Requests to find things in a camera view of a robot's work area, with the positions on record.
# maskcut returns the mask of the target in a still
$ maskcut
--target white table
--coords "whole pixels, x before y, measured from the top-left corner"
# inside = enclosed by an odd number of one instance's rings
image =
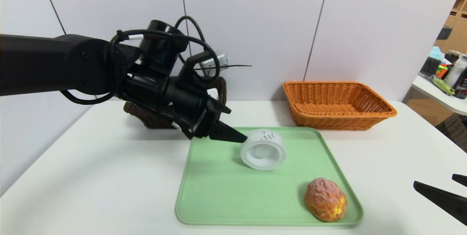
[[[467,99],[459,99],[457,97],[449,96],[439,90],[439,88],[432,82],[427,81],[419,75],[417,75],[417,78],[415,78],[412,83],[412,87],[427,97],[436,100],[452,112],[467,115]]]
[[[450,180],[467,155],[400,102],[367,131],[322,131],[365,217],[353,227],[187,226],[174,213],[190,141],[148,130],[109,101],[89,110],[3,195],[2,235],[427,235],[467,227],[412,188],[414,180],[467,196]],[[228,102],[232,126],[293,126],[285,102]]]

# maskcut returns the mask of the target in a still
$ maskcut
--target brown basket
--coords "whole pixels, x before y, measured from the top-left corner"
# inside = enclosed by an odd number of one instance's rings
[[[217,89],[217,92],[219,93],[219,102],[222,105],[225,105],[225,103],[227,102],[227,84],[225,83],[225,79],[222,77],[217,78],[214,82],[210,84],[209,88]],[[172,126],[172,121],[170,119],[160,114],[146,111],[132,102],[126,102],[123,107],[123,110],[128,114],[138,117],[139,120],[141,120],[141,122],[143,122],[143,124],[147,128],[175,129],[175,127]]]
[[[366,130],[397,111],[359,82],[286,82],[293,120],[301,127]]]

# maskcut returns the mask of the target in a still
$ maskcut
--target white cup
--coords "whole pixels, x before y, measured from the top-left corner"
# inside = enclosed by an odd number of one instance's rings
[[[284,140],[277,132],[255,129],[246,133],[240,157],[249,167],[256,170],[272,170],[285,160]]]

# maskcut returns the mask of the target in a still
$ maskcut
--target bun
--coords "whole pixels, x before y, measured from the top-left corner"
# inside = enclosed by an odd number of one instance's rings
[[[320,177],[308,184],[305,204],[318,219],[335,221],[342,219],[347,211],[347,196],[336,183]]]

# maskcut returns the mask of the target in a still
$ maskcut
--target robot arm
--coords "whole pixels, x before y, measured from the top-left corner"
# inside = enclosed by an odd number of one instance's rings
[[[119,44],[142,39],[140,47]],[[177,77],[170,77],[188,42],[205,52],[189,57]],[[216,119],[230,109],[207,94],[210,81],[197,77],[195,64],[217,56],[209,45],[153,20],[147,30],[118,31],[110,41],[75,34],[56,38],[0,35],[0,96],[60,91],[72,102],[92,105],[113,96],[162,114],[188,137],[244,142],[247,137]],[[104,97],[83,100],[68,90]]]

